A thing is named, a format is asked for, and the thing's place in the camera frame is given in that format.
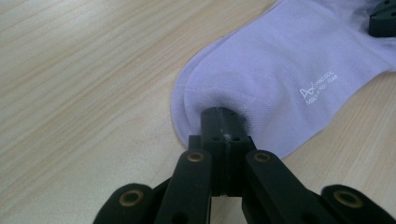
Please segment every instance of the wooden table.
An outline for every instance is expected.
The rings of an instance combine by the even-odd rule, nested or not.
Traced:
[[[272,3],[2,1],[0,223],[92,223],[118,187],[168,178],[185,150],[178,72]],[[284,162],[315,192],[349,185],[396,217],[395,86],[375,78]],[[239,199],[214,199],[212,223],[245,222]]]

